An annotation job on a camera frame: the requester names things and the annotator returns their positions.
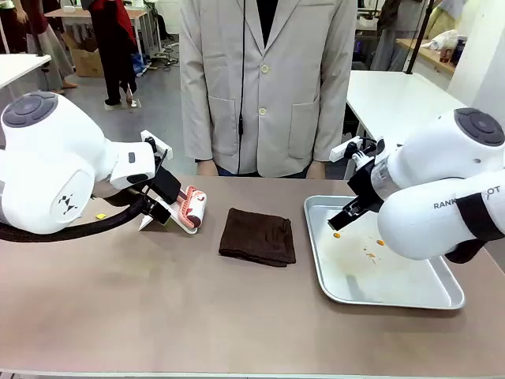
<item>cardboard box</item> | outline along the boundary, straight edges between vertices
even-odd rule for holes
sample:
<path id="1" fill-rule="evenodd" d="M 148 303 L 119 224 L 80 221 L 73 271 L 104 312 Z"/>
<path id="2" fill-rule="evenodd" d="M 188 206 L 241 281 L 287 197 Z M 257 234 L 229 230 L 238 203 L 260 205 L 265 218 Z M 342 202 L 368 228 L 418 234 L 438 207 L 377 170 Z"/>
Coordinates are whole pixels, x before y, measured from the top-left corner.
<path id="1" fill-rule="evenodd" d="M 62 34 L 62 38 L 70 49 L 77 76 L 103 77 L 102 61 L 94 39 L 86 39 L 79 44 L 68 33 Z"/>

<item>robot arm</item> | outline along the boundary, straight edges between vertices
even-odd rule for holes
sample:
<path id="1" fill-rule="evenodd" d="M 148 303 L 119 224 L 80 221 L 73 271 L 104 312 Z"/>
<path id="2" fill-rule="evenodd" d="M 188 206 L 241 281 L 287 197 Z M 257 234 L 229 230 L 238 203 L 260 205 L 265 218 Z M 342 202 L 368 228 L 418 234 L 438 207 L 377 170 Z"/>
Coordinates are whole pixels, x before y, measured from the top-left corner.
<path id="1" fill-rule="evenodd" d="M 140 213 L 161 223 L 170 218 L 142 193 L 149 186 L 168 204 L 181 193 L 181 183 L 161 167 L 163 158 L 171 158 L 171 148 L 147 131 L 142 142 L 109 141 L 82 110 L 46 92 L 23 96 L 0 119 L 6 135 L 6 149 L 0 150 L 0 232 L 6 239 L 77 238 L 119 226 Z M 80 217 L 91 197 L 130 205 L 135 212 L 53 235 Z M 29 238 L 31 233 L 52 237 Z"/>
<path id="2" fill-rule="evenodd" d="M 378 212 L 379 232 L 396 253 L 416 260 L 446 254 L 464 263 L 486 242 L 505 237 L 504 142 L 491 116 L 461 109 L 391 153 L 355 155 L 349 185 L 358 196 L 329 224 L 338 230 Z"/>

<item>white wall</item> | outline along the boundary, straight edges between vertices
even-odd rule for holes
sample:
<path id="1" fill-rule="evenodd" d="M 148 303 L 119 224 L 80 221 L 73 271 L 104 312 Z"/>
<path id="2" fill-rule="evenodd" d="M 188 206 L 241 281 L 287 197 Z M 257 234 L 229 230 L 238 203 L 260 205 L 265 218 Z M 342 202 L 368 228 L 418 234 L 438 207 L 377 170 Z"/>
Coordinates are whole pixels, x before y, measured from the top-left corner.
<path id="1" fill-rule="evenodd" d="M 505 127 L 505 32 L 496 48 L 496 53 L 488 67 L 487 75 L 482 81 L 481 87 L 473 106 L 483 112 L 491 114 Z"/>
<path id="2" fill-rule="evenodd" d="M 467 0 L 465 8 L 463 9 L 463 15 L 461 20 L 458 22 L 457 29 L 458 33 L 463 36 L 469 36 L 472 32 L 473 25 L 478 18 L 479 9 L 482 3 L 487 0 Z"/>
<path id="3" fill-rule="evenodd" d="M 179 9 L 183 0 L 158 0 L 156 9 L 165 20 L 166 32 L 178 34 L 181 31 Z"/>
<path id="4" fill-rule="evenodd" d="M 448 92 L 505 125 L 505 0 L 482 0 Z"/>

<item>folded cloth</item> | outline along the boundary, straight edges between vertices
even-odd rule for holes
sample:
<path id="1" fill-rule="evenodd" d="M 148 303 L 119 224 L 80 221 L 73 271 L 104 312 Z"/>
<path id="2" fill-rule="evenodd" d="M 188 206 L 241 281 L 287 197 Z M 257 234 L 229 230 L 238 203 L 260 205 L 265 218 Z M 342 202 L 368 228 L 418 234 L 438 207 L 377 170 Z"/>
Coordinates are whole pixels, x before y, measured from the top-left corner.
<path id="1" fill-rule="evenodd" d="M 274 267 L 296 263 L 291 221 L 231 208 L 219 253 Z"/>

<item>silver tray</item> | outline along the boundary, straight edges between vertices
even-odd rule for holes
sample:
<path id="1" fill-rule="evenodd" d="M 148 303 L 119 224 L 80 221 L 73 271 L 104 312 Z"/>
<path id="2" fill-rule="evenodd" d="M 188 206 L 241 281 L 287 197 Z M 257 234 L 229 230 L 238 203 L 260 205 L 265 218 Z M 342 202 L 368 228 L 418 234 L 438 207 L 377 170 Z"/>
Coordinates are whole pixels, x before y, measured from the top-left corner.
<path id="1" fill-rule="evenodd" d="M 434 310 L 465 305 L 465 295 L 442 257 L 412 261 L 377 243 L 376 213 L 368 212 L 336 238 L 327 221 L 352 199 L 313 196 L 304 203 L 317 276 L 329 298 L 347 304 Z"/>

